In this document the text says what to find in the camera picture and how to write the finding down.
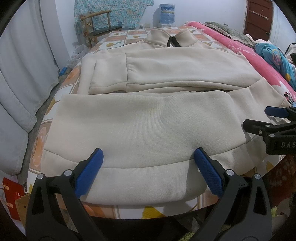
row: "pink blanket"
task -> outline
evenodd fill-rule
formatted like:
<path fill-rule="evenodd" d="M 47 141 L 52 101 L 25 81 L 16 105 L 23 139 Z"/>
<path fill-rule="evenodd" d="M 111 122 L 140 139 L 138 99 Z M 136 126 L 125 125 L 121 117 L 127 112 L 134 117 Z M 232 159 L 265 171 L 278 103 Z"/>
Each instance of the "pink blanket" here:
<path fill-rule="evenodd" d="M 276 91 L 285 96 L 292 105 L 296 100 L 296 92 L 287 83 L 287 81 L 278 73 L 271 65 L 269 65 L 263 58 L 261 58 L 255 51 L 240 42 L 227 38 L 226 36 L 208 28 L 207 26 L 198 22 L 188 22 L 187 26 L 193 26 L 202 30 L 204 33 L 210 35 L 218 42 L 228 47 L 236 54 L 243 54 L 250 64 L 264 77 Z"/>

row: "concrete floor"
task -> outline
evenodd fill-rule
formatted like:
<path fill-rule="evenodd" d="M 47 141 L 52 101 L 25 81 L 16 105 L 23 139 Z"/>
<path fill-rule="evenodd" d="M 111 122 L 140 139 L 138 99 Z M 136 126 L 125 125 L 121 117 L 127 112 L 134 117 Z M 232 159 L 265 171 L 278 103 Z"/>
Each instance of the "concrete floor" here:
<path fill-rule="evenodd" d="M 27 150 L 26 150 L 25 157 L 24 157 L 24 162 L 22 164 L 22 170 L 17 175 L 17 179 L 18 179 L 20 185 L 24 185 L 27 182 L 31 152 L 33 149 L 35 138 L 38 134 L 39 127 L 40 127 L 43 117 L 45 115 L 45 112 L 46 112 L 50 102 L 52 101 L 53 97 L 55 96 L 56 92 L 59 90 L 59 87 L 64 82 L 64 80 L 67 78 L 67 76 L 69 75 L 71 70 L 72 70 L 71 68 L 68 68 L 64 75 L 58 77 L 59 83 L 52 89 L 48 99 L 43 103 L 43 105 L 36 112 L 37 122 L 36 122 L 35 126 L 33 127 L 33 129 L 28 133 L 29 141 L 28 141 Z"/>

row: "silver bolt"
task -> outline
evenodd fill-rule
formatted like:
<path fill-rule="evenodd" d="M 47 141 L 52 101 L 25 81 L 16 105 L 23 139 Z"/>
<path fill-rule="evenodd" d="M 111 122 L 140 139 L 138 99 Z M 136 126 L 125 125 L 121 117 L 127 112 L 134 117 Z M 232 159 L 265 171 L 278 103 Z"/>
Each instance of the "silver bolt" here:
<path fill-rule="evenodd" d="M 65 172 L 64 172 L 64 175 L 65 176 L 70 176 L 72 174 L 72 170 L 66 170 Z"/>
<path fill-rule="evenodd" d="M 233 175 L 234 175 L 234 171 L 231 170 L 231 169 L 228 169 L 228 170 L 226 171 L 226 173 L 227 173 L 227 175 L 229 175 L 229 176 L 233 176 Z"/>
<path fill-rule="evenodd" d="M 258 173 L 255 173 L 254 177 L 259 180 L 261 178 L 261 176 Z"/>
<path fill-rule="evenodd" d="M 38 180 L 41 180 L 42 178 L 44 178 L 44 175 L 42 173 L 37 176 Z"/>

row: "wooden door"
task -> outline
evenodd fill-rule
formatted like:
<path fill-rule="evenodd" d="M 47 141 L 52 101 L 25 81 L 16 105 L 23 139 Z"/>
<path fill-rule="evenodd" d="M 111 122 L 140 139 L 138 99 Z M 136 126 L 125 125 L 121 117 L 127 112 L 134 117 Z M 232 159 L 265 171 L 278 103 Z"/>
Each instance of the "wooden door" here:
<path fill-rule="evenodd" d="M 267 41 L 270 36 L 273 7 L 270 0 L 248 0 L 248 12 L 244 34 L 254 40 Z"/>

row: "white plastic bag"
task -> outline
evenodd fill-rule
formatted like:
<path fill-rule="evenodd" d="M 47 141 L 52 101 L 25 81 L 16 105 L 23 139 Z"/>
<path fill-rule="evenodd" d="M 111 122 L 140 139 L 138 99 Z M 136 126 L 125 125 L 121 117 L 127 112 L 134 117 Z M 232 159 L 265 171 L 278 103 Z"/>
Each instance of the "white plastic bag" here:
<path fill-rule="evenodd" d="M 77 64 L 80 63 L 80 61 L 88 53 L 88 51 L 89 51 L 89 48 L 84 44 L 78 46 L 75 49 L 71 59 L 68 61 L 67 66 L 73 69 Z"/>

